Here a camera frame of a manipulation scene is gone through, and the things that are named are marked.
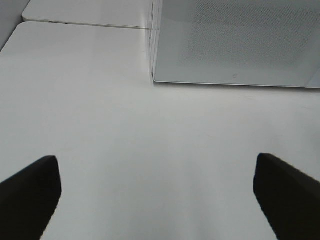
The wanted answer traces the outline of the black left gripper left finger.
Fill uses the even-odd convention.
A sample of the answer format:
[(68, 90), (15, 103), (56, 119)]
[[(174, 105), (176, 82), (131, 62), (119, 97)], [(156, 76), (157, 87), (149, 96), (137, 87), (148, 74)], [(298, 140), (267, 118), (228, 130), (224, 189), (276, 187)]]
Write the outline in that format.
[(39, 240), (62, 194), (56, 156), (40, 158), (0, 184), (0, 238)]

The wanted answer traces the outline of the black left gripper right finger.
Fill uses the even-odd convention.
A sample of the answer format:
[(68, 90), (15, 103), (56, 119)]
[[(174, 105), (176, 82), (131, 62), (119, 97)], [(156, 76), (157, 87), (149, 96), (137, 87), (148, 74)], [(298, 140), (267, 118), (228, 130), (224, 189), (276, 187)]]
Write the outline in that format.
[(320, 238), (320, 183), (269, 153), (257, 157), (253, 192), (279, 240)]

